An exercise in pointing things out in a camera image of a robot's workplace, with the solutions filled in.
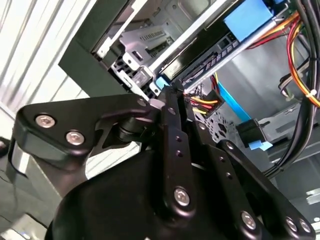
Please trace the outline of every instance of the gray floor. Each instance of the gray floor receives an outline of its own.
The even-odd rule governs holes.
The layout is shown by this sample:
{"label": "gray floor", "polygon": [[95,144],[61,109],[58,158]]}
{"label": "gray floor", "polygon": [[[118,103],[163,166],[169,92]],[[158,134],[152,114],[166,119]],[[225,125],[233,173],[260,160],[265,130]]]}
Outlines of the gray floor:
{"label": "gray floor", "polygon": [[11,223],[28,213],[39,222],[48,226],[53,213],[45,203],[14,186],[8,180],[5,159],[0,159],[0,232],[10,227]]}

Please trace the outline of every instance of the zip tie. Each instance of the zip tie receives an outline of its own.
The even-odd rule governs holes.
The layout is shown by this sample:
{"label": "zip tie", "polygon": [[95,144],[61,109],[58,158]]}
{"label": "zip tie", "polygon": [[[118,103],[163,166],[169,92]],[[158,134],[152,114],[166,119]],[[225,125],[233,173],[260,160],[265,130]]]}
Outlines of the zip tie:
{"label": "zip tie", "polygon": [[317,90],[312,89],[311,92],[309,94],[305,95],[305,96],[309,99],[309,98],[311,98],[311,97],[313,97],[315,95],[317,95]]}

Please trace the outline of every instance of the silver screw head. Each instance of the silver screw head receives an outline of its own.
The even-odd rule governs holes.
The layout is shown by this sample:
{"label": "silver screw head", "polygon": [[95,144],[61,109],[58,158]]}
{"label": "silver screw head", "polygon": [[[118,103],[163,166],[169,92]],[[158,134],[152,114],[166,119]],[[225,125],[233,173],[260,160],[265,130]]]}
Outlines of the silver screw head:
{"label": "silver screw head", "polygon": [[177,188],[174,190],[174,198],[181,206],[188,206],[190,203],[188,193],[181,188]]}
{"label": "silver screw head", "polygon": [[302,219],[300,219],[300,225],[303,228],[303,230],[305,230],[307,233],[311,233],[311,229],[309,227],[309,225],[303,221]]}
{"label": "silver screw head", "polygon": [[78,131],[70,131],[65,136],[68,143],[78,146],[85,142],[85,137]]}
{"label": "silver screw head", "polygon": [[202,129],[202,130],[205,130],[206,129],[206,125],[204,125],[203,123],[199,123],[199,127]]}
{"label": "silver screw head", "polygon": [[252,216],[247,213],[246,211],[243,211],[241,213],[241,218],[242,221],[244,222],[244,224],[251,230],[255,230],[256,229],[256,222],[255,220],[252,218]]}
{"label": "silver screw head", "polygon": [[45,129],[49,129],[56,124],[56,121],[49,115],[39,115],[35,118],[35,122]]}
{"label": "silver screw head", "polygon": [[142,107],[147,106],[146,102],[145,102],[142,98],[140,98],[137,102],[138,102],[138,104],[139,104],[140,106],[142,106]]}
{"label": "silver screw head", "polygon": [[228,141],[226,142],[226,146],[231,150],[234,149],[234,146]]}
{"label": "silver screw head", "polygon": [[168,108],[168,111],[169,111],[169,113],[171,113],[172,115],[176,115],[176,111],[175,111],[172,107],[169,107],[169,108]]}
{"label": "silver screw head", "polygon": [[290,217],[287,217],[285,219],[286,221],[286,224],[288,224],[289,228],[294,231],[294,232],[297,232],[298,229],[297,229],[297,226],[295,225],[294,221],[290,218]]}

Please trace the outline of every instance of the black metal plate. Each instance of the black metal plate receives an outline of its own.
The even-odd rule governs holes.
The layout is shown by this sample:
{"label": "black metal plate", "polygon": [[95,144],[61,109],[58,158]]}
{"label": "black metal plate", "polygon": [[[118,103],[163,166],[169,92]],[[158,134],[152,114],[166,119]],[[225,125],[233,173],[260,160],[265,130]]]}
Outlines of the black metal plate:
{"label": "black metal plate", "polygon": [[53,239],[226,239],[216,224],[222,214],[219,195],[209,174],[195,167],[195,216],[176,227],[158,217],[161,162],[156,152],[142,152],[73,189],[53,220]]}

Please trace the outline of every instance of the black cable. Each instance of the black cable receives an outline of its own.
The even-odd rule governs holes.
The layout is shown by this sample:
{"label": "black cable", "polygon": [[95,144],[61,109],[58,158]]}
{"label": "black cable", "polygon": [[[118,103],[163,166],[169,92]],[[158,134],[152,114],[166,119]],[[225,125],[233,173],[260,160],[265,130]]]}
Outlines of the black cable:
{"label": "black cable", "polygon": [[0,215],[0,218],[3,218],[4,220],[6,220],[6,221],[8,221],[9,223],[12,224],[12,221],[8,220],[8,218],[6,218],[6,217],[4,217],[4,216]]}
{"label": "black cable", "polygon": [[8,183],[8,184],[11,184],[11,182],[5,180],[2,176],[0,176],[0,179],[2,179],[3,181],[5,181],[5,182]]}
{"label": "black cable", "polygon": [[[308,75],[307,84],[311,89],[316,89],[316,97],[319,98],[320,94],[320,80],[318,76],[320,73],[319,65],[319,49],[320,49],[320,25],[319,18],[312,7],[310,0],[296,0],[297,10],[300,15],[300,19],[305,25],[307,36],[310,43],[310,74]],[[283,155],[281,160],[276,163],[269,170],[265,171],[264,174],[268,178],[273,178],[277,174],[283,172],[287,169],[302,153],[306,148],[308,141],[311,137],[314,116],[318,108],[314,106],[309,99],[306,97],[303,99],[301,108],[299,111],[299,116],[296,122],[296,127],[294,130],[293,137],[291,139],[290,145]]]}
{"label": "black cable", "polygon": [[[301,69],[304,70],[304,68],[306,68],[306,65],[309,66],[309,61],[310,58],[308,57],[306,60],[303,61],[303,63],[296,69],[297,72],[300,72]],[[278,88],[280,89],[280,91],[282,92],[292,81],[293,77],[291,76],[291,73],[288,73],[287,75],[283,76],[280,79],[280,84],[278,86]]]}

